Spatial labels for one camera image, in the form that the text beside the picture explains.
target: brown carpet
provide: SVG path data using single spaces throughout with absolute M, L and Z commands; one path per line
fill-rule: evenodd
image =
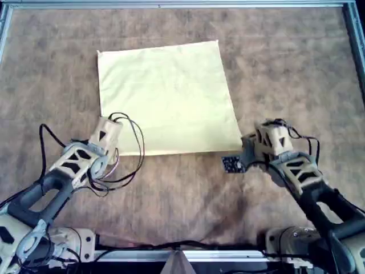
M 93 132 L 100 115 L 97 50 L 214 39 L 242 134 L 255 120 L 280 117 L 317 136 L 320 169 L 364 207 L 365 112 L 337 8 L 14 11 L 0 66 L 0 198 L 38 178 L 40 123 L 64 142 Z M 61 149 L 46 143 L 52 163 Z M 103 243 L 118 245 L 255 243 L 272 226 L 309 224 L 267 175 L 227 175 L 220 155 L 147 157 L 130 186 L 106 199 L 78 192 L 56 224 L 93 229 Z M 122 158 L 119 174 L 135 163 Z

